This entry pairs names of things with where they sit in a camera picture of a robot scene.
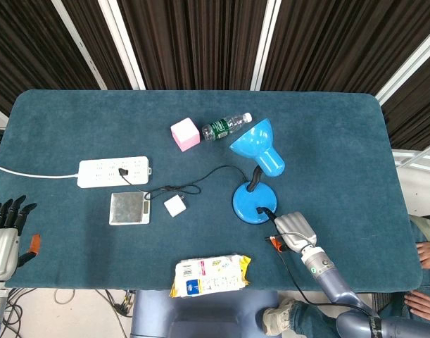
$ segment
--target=green label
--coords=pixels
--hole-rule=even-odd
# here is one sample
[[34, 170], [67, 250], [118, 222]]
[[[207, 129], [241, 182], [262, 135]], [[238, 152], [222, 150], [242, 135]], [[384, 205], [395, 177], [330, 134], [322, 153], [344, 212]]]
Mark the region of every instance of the green label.
[[229, 125], [227, 124], [224, 118], [214, 123], [211, 123], [210, 126], [212, 127], [213, 132], [215, 133], [215, 139], [220, 139], [224, 136], [227, 136], [227, 134], [229, 134]]

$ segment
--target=curtain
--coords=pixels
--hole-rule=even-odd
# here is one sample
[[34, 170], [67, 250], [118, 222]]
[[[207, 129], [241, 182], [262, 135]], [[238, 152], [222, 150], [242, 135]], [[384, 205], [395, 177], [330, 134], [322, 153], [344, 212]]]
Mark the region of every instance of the curtain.
[[108, 89], [132, 89], [97, 0], [62, 0]]
[[430, 1], [283, 0], [262, 90], [376, 94], [430, 34]]
[[147, 89], [249, 89], [266, 0], [118, 0]]
[[430, 145], [430, 58], [382, 106], [394, 149]]
[[99, 89], [50, 1], [0, 0], [0, 110], [28, 89]]

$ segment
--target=teal carpet table cover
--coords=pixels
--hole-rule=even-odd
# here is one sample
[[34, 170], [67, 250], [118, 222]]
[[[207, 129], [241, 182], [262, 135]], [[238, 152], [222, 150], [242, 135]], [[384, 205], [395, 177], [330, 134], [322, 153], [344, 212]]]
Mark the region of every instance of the teal carpet table cover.
[[[170, 126], [190, 117], [199, 128], [226, 115], [250, 112], [253, 122], [216, 142], [182, 153]], [[279, 177], [265, 177], [278, 198], [277, 214], [300, 211], [345, 279], [357, 292], [415, 289], [421, 268], [410, 231], [378, 102], [367, 94], [236, 91], [51, 91], [20, 95], [0, 148], [0, 166], [24, 173], [77, 173], [81, 160], [147, 156], [144, 189], [195, 180], [233, 164], [251, 177], [256, 163], [229, 145], [263, 118], [286, 162]], [[295, 289], [264, 238], [271, 222], [249, 225], [232, 210], [240, 174], [222, 169], [186, 196], [187, 209], [171, 218], [152, 200], [148, 225], [110, 226], [113, 192], [133, 187], [81, 189], [77, 179], [43, 180], [0, 171], [0, 201], [27, 195], [37, 202], [21, 253], [34, 233], [41, 252], [18, 269], [12, 287], [169, 289], [183, 259], [233, 253], [252, 258], [254, 289]], [[297, 282], [318, 290], [300, 260], [285, 253]]]

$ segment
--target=shoe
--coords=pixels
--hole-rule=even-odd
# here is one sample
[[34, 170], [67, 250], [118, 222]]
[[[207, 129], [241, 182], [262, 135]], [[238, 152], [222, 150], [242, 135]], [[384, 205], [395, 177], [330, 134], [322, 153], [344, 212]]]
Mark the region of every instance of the shoe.
[[290, 328], [290, 311], [293, 299], [284, 299], [278, 308], [267, 308], [263, 313], [263, 332], [267, 336], [277, 336]]

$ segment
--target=power outlet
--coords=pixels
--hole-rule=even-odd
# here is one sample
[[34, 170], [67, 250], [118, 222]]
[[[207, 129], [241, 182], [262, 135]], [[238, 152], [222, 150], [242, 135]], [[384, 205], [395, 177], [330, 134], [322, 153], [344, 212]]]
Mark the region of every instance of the power outlet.
[[119, 168], [129, 171], [125, 178], [135, 185], [146, 184], [152, 173], [149, 160], [145, 156], [81, 161], [77, 185], [81, 188], [129, 185], [119, 175]]

